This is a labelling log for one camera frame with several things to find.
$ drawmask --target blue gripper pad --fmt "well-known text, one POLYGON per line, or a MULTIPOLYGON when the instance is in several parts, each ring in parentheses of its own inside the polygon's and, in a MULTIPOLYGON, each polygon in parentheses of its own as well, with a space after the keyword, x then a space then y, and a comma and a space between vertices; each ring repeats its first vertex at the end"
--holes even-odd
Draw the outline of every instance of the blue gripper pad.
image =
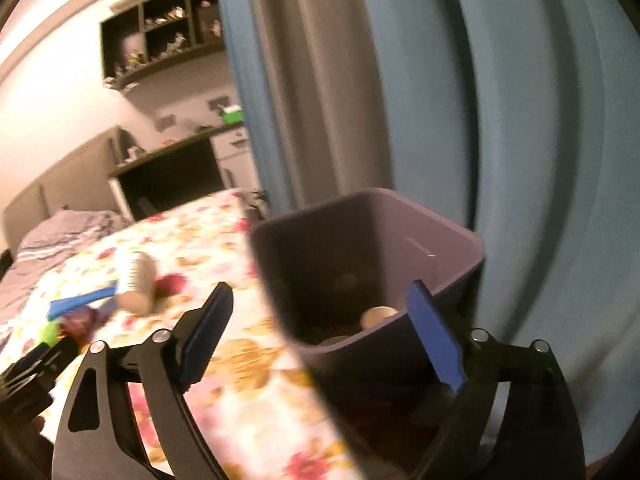
POLYGON ((433 306, 423 282, 418 280, 407 288, 406 309, 440 382, 458 394, 466 383, 462 349, 433 306))

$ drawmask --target cup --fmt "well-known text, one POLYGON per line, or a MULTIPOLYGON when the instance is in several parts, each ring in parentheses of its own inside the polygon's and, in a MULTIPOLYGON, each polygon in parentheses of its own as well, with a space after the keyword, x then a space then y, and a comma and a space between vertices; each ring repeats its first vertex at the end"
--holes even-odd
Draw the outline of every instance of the cup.
POLYGON ((143 316, 154 309, 156 263, 151 256, 135 251, 123 258, 116 289, 118 307, 143 316))
POLYGON ((382 323, 387 317, 395 316, 398 313, 396 308, 392 306, 375 306, 364 311, 360 316, 360 326, 363 330, 372 328, 382 323))

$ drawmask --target gray headboard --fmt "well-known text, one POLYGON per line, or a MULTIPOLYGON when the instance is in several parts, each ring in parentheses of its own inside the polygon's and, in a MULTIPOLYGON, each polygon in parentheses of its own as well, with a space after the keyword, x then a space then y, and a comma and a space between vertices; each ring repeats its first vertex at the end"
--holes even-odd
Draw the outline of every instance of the gray headboard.
POLYGON ((76 148, 29 184, 4 209, 4 236, 12 254, 25 234, 58 209, 119 212, 108 174, 123 161, 119 126, 76 148))

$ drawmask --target green object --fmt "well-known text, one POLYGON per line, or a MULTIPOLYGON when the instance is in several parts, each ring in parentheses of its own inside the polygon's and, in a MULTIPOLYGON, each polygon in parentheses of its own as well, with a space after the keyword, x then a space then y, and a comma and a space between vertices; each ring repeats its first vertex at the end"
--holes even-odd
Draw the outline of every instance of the green object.
POLYGON ((58 342, 58 327, 60 323, 56 320, 49 321, 42 329, 39 343, 46 343, 53 346, 58 342))
POLYGON ((242 108, 227 107, 222 111, 222 120, 225 124, 235 124, 242 122, 242 108))

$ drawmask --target flower pattern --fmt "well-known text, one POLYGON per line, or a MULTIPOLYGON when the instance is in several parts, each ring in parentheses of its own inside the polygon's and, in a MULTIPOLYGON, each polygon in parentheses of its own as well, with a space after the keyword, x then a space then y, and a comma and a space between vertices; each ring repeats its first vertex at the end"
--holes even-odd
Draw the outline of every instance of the flower pattern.
MULTIPOLYGON (((219 282, 234 289, 234 313, 203 379, 185 394, 194 420, 232 480, 355 480, 350 459, 311 378, 287 348, 264 296, 247 239, 241 193, 227 190, 147 218, 98 241, 38 282, 0 353, 0 370, 39 341, 49 302, 117 279, 114 262, 145 251, 158 264, 156 307, 149 316, 116 311, 93 334, 112 348, 171 329, 199 308, 219 282)), ((58 422, 82 356, 60 375, 44 413, 44 435, 58 422)), ((140 384, 129 385, 140 435, 152 465, 170 473, 140 384)))

